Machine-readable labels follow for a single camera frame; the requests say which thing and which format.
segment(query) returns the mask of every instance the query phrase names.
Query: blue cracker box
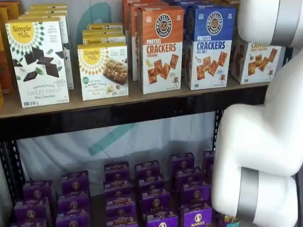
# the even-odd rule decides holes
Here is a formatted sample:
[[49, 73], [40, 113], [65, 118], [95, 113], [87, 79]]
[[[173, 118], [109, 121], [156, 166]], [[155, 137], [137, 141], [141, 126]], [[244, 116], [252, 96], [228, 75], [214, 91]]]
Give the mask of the blue cracker box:
[[185, 81], [191, 90], [226, 87], [235, 12], [223, 5], [187, 8]]
[[61, 195], [58, 200], [60, 212], [89, 207], [89, 193], [85, 191], [71, 192]]

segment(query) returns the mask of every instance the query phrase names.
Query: pretzelized logo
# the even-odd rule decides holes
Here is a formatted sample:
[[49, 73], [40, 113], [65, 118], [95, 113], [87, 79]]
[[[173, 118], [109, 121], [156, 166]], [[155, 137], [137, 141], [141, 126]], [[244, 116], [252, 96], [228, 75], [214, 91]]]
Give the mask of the pretzelized logo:
[[219, 12], [213, 12], [207, 18], [207, 31], [211, 35], [217, 35], [221, 32], [223, 26], [223, 18]]
[[166, 38], [170, 35], [172, 21], [167, 14], [161, 14], [156, 21], [156, 32], [160, 38]]

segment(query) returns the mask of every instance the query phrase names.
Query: cracker box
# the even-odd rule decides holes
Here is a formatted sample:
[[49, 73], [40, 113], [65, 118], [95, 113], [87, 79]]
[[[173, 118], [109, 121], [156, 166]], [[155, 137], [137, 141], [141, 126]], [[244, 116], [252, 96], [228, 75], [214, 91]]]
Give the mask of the cracker box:
[[112, 180], [103, 182], [104, 195], [107, 198], [111, 197], [121, 197], [126, 194], [133, 192], [133, 184], [131, 180]]
[[247, 43], [238, 36], [232, 75], [240, 84], [270, 82], [276, 73], [280, 46]]
[[23, 14], [19, 16], [19, 19], [37, 19], [37, 18], [59, 18], [64, 54], [61, 52], [56, 52], [56, 55], [64, 59], [68, 89], [74, 89], [72, 64], [71, 64], [71, 51], [70, 51], [71, 43], [69, 40], [69, 31], [67, 27], [66, 14], [65, 13], [52, 13], [52, 14], [35, 13], [35, 14]]
[[60, 212], [89, 207], [89, 193], [85, 191], [71, 192], [61, 195], [58, 199]]
[[59, 213], [56, 227], [86, 227], [90, 226], [89, 209], [70, 210]]
[[162, 174], [138, 179], [138, 185], [141, 192], [164, 187], [164, 183]]
[[183, 14], [181, 7], [139, 10], [139, 84], [143, 94], [180, 89]]
[[176, 173], [175, 190], [177, 192], [182, 190], [182, 186], [187, 183], [202, 180], [203, 172], [200, 167], [180, 169]]
[[205, 181], [197, 181], [183, 185], [181, 204], [209, 200], [210, 186]]
[[136, 164], [136, 178], [149, 177], [160, 174], [160, 164], [158, 160]]
[[164, 209], [158, 212], [146, 214], [146, 227], [177, 227], [178, 216], [172, 209]]
[[61, 187], [63, 194], [69, 194], [74, 191], [89, 192], [89, 173], [82, 171], [74, 174], [63, 175], [61, 178]]
[[38, 200], [44, 197], [49, 202], [57, 202], [53, 181], [26, 181], [23, 186], [25, 200]]
[[134, 194], [124, 195], [120, 198], [106, 198], [105, 213], [108, 217], [122, 216], [124, 214], [135, 213], [136, 204]]
[[196, 203], [181, 211], [181, 227], [208, 227], [212, 223], [213, 209], [208, 202]]
[[10, 227], [46, 227], [45, 219], [33, 219], [30, 221], [23, 221], [10, 224]]
[[100, 23], [100, 24], [88, 24], [87, 29], [89, 30], [102, 30], [102, 29], [111, 29], [119, 28], [123, 32], [122, 23]]
[[108, 43], [125, 43], [125, 35], [124, 34], [96, 34], [92, 35], [84, 35], [83, 36], [83, 44], [84, 45], [95, 45], [95, 44], [108, 44]]
[[14, 212], [19, 222], [45, 218], [47, 226], [53, 226], [47, 197], [40, 200], [18, 201], [15, 205]]
[[152, 189], [141, 194], [143, 213], [162, 210], [169, 207], [170, 192], [166, 187]]
[[104, 165], [104, 172], [106, 181], [130, 178], [128, 162], [106, 164]]
[[186, 17], [187, 85], [191, 90], [226, 87], [235, 8], [192, 5]]
[[11, 20], [6, 30], [22, 107], [69, 102], [59, 18]]
[[170, 175], [175, 178], [180, 169], [194, 168], [195, 156], [193, 153], [183, 153], [170, 156]]
[[106, 217], [106, 227], [138, 227], [136, 213], [125, 214], [123, 216]]

